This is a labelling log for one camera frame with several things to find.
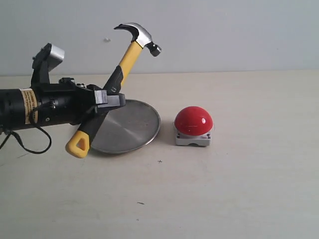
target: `yellow label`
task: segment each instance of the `yellow label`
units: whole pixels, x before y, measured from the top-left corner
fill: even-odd
[[[33,89],[20,89],[23,100],[24,100],[24,109],[25,109],[25,124],[30,124],[29,115],[31,111],[38,106],[38,102],[36,101],[36,97]],[[34,122],[38,122],[38,111],[36,111],[33,115]]]

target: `black cable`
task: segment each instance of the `black cable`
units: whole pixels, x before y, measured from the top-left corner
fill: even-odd
[[[49,106],[51,104],[51,102],[47,102],[45,104],[42,104],[38,107],[35,107],[31,113],[29,114],[29,121],[30,123],[35,127],[37,128],[38,130],[40,130],[41,132],[43,132],[48,138],[49,138],[49,145],[48,147],[43,150],[43,151],[33,151],[33,150],[30,150],[30,149],[27,149],[26,147],[24,147],[23,145],[23,142],[22,142],[22,139],[20,137],[20,135],[17,133],[17,132],[14,132],[14,131],[9,131],[8,135],[5,137],[4,141],[2,142],[2,144],[0,145],[0,149],[2,149],[2,147],[5,145],[5,143],[7,142],[7,140],[9,139],[9,137],[11,135],[13,135],[16,139],[16,141],[18,141],[18,143],[20,144],[20,146],[27,152],[29,153],[33,153],[33,154],[42,154],[42,153],[45,153],[46,151],[49,150],[49,148],[51,147],[52,145],[52,139],[51,139],[51,136],[49,135],[48,132],[46,132],[44,129],[42,129],[36,122],[34,122],[34,118],[33,118],[33,115],[36,111],[38,111],[39,109],[43,108],[43,107],[46,107],[46,106]]]

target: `red button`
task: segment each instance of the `red button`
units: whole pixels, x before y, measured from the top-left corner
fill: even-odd
[[[213,128],[213,120],[203,108],[189,106],[177,114],[175,127],[183,134],[198,136],[209,132]]]

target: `table surface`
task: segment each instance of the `table surface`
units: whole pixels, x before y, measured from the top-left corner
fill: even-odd
[[[76,129],[68,124],[46,128],[53,144],[43,155],[11,138],[0,151],[0,238],[318,237],[318,78],[319,71],[130,75],[123,93],[158,110],[159,135],[128,154],[91,151],[85,159],[64,150]],[[75,79],[103,85],[108,76]],[[29,81],[1,77],[0,85]],[[172,122],[190,105],[213,117],[209,147],[174,145]],[[47,144],[36,129],[19,133],[28,148]]]

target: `hammer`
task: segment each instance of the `hammer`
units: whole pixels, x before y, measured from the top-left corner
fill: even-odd
[[[125,55],[103,87],[103,90],[107,90],[108,95],[118,94],[120,92],[121,86],[124,84],[126,77],[144,47],[150,50],[152,56],[158,56],[161,52],[161,48],[153,43],[152,36],[149,32],[137,23],[130,22],[120,24],[114,29],[127,30],[132,34],[133,38]],[[84,158],[106,115],[107,113],[98,115],[82,122],[78,130],[66,144],[66,151],[75,157]]]

